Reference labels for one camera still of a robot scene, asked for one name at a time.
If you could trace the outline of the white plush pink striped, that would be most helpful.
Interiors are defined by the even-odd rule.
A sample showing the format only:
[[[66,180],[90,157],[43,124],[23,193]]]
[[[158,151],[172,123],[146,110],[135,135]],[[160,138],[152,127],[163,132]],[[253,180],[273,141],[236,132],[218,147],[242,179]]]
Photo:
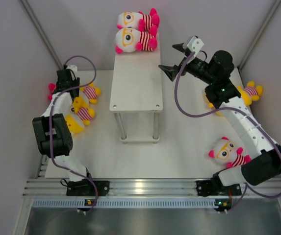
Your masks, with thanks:
[[[123,12],[118,16],[116,27],[118,29],[122,28],[136,28],[139,31],[149,31],[150,28],[155,25],[159,27],[160,17],[155,8],[150,10],[149,14],[144,14],[143,12]]]
[[[115,35],[115,52],[155,51],[158,45],[156,36],[155,25],[149,31],[139,31],[133,27],[122,28]]]

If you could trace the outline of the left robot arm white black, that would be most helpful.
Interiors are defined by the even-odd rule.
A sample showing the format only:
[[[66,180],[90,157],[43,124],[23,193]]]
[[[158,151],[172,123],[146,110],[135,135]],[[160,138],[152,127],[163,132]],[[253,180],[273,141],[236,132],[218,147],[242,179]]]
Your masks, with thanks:
[[[69,181],[61,180],[68,196],[95,196],[98,190],[88,169],[72,153],[73,136],[66,122],[73,100],[79,96],[80,79],[73,69],[57,71],[52,100],[40,117],[32,120],[38,149],[59,169],[68,172]]]

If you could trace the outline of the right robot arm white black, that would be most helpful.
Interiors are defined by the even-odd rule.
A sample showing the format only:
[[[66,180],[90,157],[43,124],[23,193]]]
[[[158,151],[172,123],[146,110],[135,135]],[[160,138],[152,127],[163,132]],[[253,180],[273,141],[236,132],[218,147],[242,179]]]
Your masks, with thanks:
[[[194,115],[186,112],[178,101],[179,79],[186,73],[207,84],[206,98],[216,111],[220,111],[234,128],[244,143],[250,157],[250,162],[224,169],[210,178],[210,189],[217,194],[224,194],[230,186],[245,184],[249,189],[281,174],[281,145],[273,140],[261,127],[258,121],[248,111],[240,91],[233,85],[230,75],[234,70],[233,58],[225,50],[214,53],[207,63],[197,58],[202,43],[174,44],[174,49],[182,52],[185,57],[176,66],[160,65],[159,68],[175,82],[174,97],[178,109],[191,118],[201,118],[211,112]]]

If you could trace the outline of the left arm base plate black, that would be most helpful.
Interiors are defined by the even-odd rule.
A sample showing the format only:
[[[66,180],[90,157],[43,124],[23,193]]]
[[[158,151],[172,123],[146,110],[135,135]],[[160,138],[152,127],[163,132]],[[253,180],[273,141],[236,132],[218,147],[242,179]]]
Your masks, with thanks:
[[[97,189],[98,196],[107,196],[110,189],[110,182],[105,180],[96,180],[92,184],[88,180],[81,180],[77,182],[70,181],[67,184],[67,196],[95,196]]]

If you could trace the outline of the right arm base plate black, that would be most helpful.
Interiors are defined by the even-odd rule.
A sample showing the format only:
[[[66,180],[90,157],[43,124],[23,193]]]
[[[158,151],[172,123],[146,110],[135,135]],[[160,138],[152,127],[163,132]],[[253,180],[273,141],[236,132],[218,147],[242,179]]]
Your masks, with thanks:
[[[239,184],[222,186],[212,180],[196,181],[196,191],[199,196],[240,196],[242,194]]]

